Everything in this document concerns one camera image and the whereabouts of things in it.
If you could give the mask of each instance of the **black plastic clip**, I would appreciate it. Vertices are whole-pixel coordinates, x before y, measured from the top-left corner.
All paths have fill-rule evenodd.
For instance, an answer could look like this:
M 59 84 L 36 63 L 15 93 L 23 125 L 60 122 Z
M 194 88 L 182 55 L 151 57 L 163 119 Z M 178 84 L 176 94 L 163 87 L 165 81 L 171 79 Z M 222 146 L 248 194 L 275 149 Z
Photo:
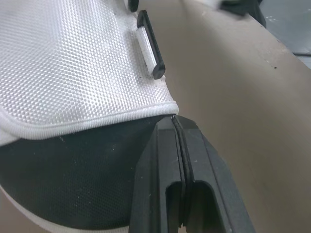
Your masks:
M 154 31 L 152 30 L 151 23 L 146 10 L 139 12 L 137 17 L 137 27 L 140 28 L 144 26 L 148 35 L 149 43 L 152 48 L 152 52 L 155 57 L 156 66 L 152 72 L 154 79 L 160 79 L 165 73 L 165 65 L 162 59 L 159 47 L 156 42 L 156 37 Z
M 128 0 L 128 9 L 131 12 L 136 12 L 138 8 L 139 0 Z

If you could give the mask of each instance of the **gray floor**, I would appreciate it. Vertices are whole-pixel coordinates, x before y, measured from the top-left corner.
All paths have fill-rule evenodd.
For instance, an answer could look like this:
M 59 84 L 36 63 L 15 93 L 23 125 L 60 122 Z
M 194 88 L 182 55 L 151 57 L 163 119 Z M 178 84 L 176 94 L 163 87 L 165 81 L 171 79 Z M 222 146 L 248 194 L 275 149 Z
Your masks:
M 267 29 L 292 52 L 311 53 L 311 1 L 263 0 Z

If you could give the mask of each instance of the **black plastic part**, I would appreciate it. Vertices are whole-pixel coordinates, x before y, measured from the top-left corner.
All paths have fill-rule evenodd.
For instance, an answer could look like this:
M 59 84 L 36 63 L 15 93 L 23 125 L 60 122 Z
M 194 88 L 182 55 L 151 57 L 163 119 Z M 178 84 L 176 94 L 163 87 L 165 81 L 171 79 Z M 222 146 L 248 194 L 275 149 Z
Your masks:
M 187 233 L 255 232 L 226 164 L 193 121 L 173 116 L 138 162 L 130 233 L 176 233 L 180 221 Z
M 135 167 L 163 117 L 0 147 L 0 184 L 52 223 L 87 230 L 128 226 Z
M 155 57 L 155 61 L 156 61 L 156 66 L 152 72 L 154 79 L 160 79 L 162 78 L 162 76 L 165 73 L 165 65 L 164 65 L 164 61 L 162 59 L 161 53 L 160 53 L 160 49 L 157 45 L 156 42 L 156 37 L 154 34 L 154 31 L 152 29 L 148 14 L 146 10 L 142 10 L 139 12 L 138 14 L 138 18 L 137 18 L 137 27 L 142 27 L 144 26 L 148 35 L 148 39 L 149 39 L 149 43 L 151 45 L 152 48 L 152 52 L 154 54 Z
M 177 233 L 184 185 L 175 128 L 166 117 L 136 167 L 129 233 Z
M 128 0 L 128 9 L 131 12 L 136 12 L 138 9 L 139 0 Z

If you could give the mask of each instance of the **dark fabric panel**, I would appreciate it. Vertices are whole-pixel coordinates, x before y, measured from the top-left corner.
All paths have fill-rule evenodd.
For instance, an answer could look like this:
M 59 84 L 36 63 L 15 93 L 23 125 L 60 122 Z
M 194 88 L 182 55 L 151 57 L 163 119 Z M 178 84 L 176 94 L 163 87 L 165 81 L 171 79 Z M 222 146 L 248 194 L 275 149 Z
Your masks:
M 129 224 L 136 163 L 163 116 L 0 148 L 0 184 L 24 208 L 67 227 Z

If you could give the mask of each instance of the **white cover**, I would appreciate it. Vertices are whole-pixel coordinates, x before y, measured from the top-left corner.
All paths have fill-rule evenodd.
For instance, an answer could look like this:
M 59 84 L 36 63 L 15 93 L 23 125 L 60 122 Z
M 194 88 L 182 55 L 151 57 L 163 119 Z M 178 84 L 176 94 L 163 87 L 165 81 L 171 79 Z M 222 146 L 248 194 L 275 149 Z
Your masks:
M 177 114 L 122 0 L 0 1 L 0 128 L 43 139 Z

